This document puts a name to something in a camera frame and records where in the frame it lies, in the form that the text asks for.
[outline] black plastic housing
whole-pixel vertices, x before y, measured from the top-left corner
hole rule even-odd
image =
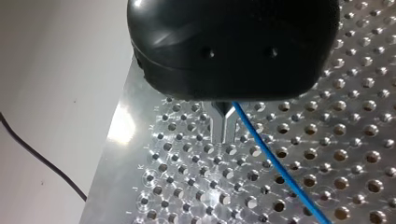
[[[338,0],[130,0],[134,54],[156,90],[187,100],[278,100],[318,80]]]

